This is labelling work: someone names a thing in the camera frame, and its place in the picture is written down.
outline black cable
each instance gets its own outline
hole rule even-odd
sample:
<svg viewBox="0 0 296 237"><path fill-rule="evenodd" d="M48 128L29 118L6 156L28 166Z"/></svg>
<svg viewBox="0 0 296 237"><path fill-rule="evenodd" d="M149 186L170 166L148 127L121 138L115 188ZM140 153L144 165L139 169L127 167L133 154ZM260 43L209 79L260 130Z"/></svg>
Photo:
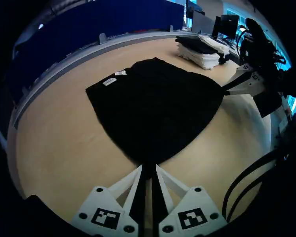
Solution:
<svg viewBox="0 0 296 237"><path fill-rule="evenodd" d="M238 50L238 44L239 44L239 41L240 41L241 37L243 36L243 34L244 34L245 32L248 32L248 31L245 30L245 31L241 32L241 34L240 34L240 36L239 36L239 38L238 38L238 40L237 40L237 53L238 53L239 57L240 57L240 53L239 53L239 50Z"/></svg>
<svg viewBox="0 0 296 237"><path fill-rule="evenodd" d="M222 208L222 215L224 218L226 218L226 210L227 210L227 204L228 204L228 199L230 197L231 192L233 189L250 173L258 169L259 167L269 163L272 160L275 160L277 158L280 158L281 156L284 156L285 153L282 149L275 149L268 154L262 156L260 159L258 159L256 162L254 162L252 165L250 165L247 169L245 169L230 185L229 189L226 192L226 195L224 197L223 201L223 208Z"/></svg>
<svg viewBox="0 0 296 237"><path fill-rule="evenodd" d="M228 217L226 219L226 221L229 223L230 219L232 217L232 214L234 213L234 210L236 209L238 203L240 202L240 200L247 194L247 192L249 192L252 188L254 188L257 184L259 184L260 182L263 181L263 179L265 177L267 177L271 172L273 171L273 168L268 170L267 172L265 172L263 175L261 175L259 178L257 178L256 180L254 180L251 184L249 184L241 193L240 195L237 197L237 199L235 200L234 204L232 205Z"/></svg>

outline white towel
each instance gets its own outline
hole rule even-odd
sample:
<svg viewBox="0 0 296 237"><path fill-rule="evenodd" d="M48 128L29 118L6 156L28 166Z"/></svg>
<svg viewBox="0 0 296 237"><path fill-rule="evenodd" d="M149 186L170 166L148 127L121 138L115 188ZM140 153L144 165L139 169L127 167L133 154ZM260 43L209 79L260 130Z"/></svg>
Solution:
<svg viewBox="0 0 296 237"><path fill-rule="evenodd" d="M178 56L183 57L188 60L192 60L201 68L213 69L215 66L219 64L219 55L217 53L214 54L202 54L185 48L182 44L178 44Z"/></svg>

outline computer monitor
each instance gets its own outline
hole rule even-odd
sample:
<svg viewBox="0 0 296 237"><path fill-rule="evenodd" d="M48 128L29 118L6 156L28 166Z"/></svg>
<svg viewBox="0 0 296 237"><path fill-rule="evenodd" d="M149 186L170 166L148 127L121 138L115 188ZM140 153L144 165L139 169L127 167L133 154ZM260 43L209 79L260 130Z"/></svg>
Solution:
<svg viewBox="0 0 296 237"><path fill-rule="evenodd" d="M218 33L227 36L228 39L234 40L238 28L239 16L237 15L222 15L216 17L212 37L216 38Z"/></svg>

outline black t-shirt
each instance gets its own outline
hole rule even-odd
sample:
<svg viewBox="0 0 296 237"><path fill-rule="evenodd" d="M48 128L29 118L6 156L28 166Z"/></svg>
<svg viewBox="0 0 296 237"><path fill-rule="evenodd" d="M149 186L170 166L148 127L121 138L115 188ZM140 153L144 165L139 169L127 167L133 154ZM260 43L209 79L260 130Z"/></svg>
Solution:
<svg viewBox="0 0 296 237"><path fill-rule="evenodd" d="M103 128L138 164L159 164L211 121L224 91L210 78L158 58L136 62L86 89Z"/></svg>

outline wall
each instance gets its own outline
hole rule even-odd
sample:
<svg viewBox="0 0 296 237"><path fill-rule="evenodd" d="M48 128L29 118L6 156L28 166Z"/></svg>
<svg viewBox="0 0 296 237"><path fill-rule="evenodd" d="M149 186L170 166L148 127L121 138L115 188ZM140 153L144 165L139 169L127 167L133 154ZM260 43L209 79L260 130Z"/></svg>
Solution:
<svg viewBox="0 0 296 237"><path fill-rule="evenodd" d="M197 0L197 5L203 8L205 16L216 20L216 16L223 14L223 2L221 0Z"/></svg>

